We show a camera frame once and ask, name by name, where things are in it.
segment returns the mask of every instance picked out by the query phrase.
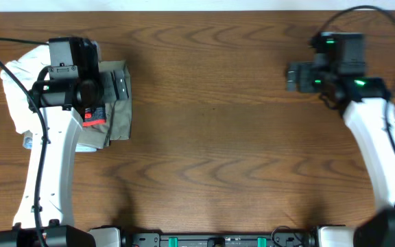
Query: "green connector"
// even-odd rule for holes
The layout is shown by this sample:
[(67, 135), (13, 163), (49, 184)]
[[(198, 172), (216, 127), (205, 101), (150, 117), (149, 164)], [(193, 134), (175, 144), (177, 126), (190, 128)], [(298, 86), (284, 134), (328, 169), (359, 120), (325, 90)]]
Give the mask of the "green connector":
[(258, 247), (266, 247), (266, 238), (264, 237), (259, 237), (257, 239), (257, 246)]
[(178, 247), (177, 237), (169, 237), (169, 247)]

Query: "folded cloth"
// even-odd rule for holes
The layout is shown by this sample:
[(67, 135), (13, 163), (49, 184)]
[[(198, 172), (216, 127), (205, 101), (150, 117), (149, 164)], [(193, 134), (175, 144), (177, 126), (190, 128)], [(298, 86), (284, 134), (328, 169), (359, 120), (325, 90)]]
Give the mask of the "folded cloth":
[[(17, 61), (7, 63), (7, 68), (22, 82), (27, 90), (32, 88), (40, 70), (50, 65), (49, 48), (41, 45), (22, 56)], [(109, 146), (111, 140), (127, 140), (130, 137), (130, 124), (132, 121), (132, 92), (130, 74), (125, 61), (100, 62), (99, 71), (118, 70), (124, 73), (129, 98), (112, 103), (106, 103), (106, 123), (98, 126), (83, 127), (77, 143), (76, 152), (94, 152)], [(13, 119), (16, 131), (24, 134), (23, 146), (31, 148), (30, 124), (35, 118), (28, 108), (27, 98), (22, 90), (14, 83), (12, 78), (2, 71), (5, 98), (7, 99), (10, 116)]]

